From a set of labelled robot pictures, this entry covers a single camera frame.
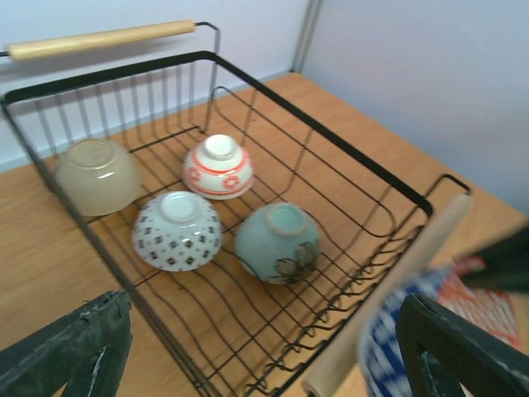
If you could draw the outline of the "red zigzag pattern bowl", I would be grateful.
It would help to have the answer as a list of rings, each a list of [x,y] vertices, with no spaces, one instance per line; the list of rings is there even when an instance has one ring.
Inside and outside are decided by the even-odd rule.
[[[470,256],[394,288],[367,322],[358,354],[370,396],[526,396],[528,316]]]

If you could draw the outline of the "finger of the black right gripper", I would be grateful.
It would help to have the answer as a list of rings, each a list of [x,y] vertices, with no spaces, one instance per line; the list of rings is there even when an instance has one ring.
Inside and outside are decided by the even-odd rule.
[[[470,265],[460,276],[462,283],[469,288],[527,292],[528,230],[519,229],[483,246],[464,257],[460,264]]]

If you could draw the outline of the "beige leaf pattern bowl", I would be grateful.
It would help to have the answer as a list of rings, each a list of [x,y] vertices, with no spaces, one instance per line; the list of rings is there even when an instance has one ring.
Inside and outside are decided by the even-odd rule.
[[[141,192],[135,157],[106,139],[84,139],[60,154],[55,179],[83,216],[108,215],[133,203]]]

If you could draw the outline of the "orange floral white bowl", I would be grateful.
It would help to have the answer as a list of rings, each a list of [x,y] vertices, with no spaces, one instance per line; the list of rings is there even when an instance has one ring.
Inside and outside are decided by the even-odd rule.
[[[254,169],[246,149],[231,136],[216,134],[188,152],[183,181],[206,199],[234,199],[252,187]]]

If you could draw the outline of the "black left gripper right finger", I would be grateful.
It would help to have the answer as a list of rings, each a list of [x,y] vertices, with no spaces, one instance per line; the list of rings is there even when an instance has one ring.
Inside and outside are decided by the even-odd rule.
[[[398,344],[414,396],[527,396],[528,356],[427,298],[400,308]]]

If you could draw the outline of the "black wire dish rack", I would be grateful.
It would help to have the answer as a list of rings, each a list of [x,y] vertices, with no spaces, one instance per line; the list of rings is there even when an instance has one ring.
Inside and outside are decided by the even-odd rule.
[[[318,90],[295,75],[263,84],[217,49],[144,60],[1,90],[2,131],[27,164],[1,176],[1,345],[82,304],[127,289],[132,345],[122,396],[300,396],[324,351],[438,219],[466,200],[453,175],[412,182],[314,116]],[[141,207],[184,188],[183,159],[214,133],[248,150],[255,177],[216,201],[222,248],[196,270],[169,273],[134,251]],[[103,138],[138,164],[138,197],[83,216],[55,182],[69,146]],[[243,270],[234,238],[266,204],[295,203],[321,233],[317,269],[294,285]]]

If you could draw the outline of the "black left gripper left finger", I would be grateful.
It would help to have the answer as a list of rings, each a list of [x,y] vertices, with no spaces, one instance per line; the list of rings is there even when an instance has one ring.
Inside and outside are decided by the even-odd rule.
[[[130,311],[127,291],[108,291],[1,350],[1,395],[116,395],[131,349]]]

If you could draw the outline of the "mint green bowl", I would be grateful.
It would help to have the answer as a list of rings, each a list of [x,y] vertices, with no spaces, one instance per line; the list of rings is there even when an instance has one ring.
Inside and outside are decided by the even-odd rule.
[[[255,210],[234,239],[241,265],[274,285],[305,280],[317,268],[320,234],[314,219],[293,203],[271,203]]]

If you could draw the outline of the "red diamond pattern bowl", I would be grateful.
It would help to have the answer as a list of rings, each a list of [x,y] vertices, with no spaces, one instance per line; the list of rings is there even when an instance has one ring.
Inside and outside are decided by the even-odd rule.
[[[131,232],[136,254],[163,271],[195,270],[222,247],[222,224],[206,199],[188,191],[161,194],[138,212]]]

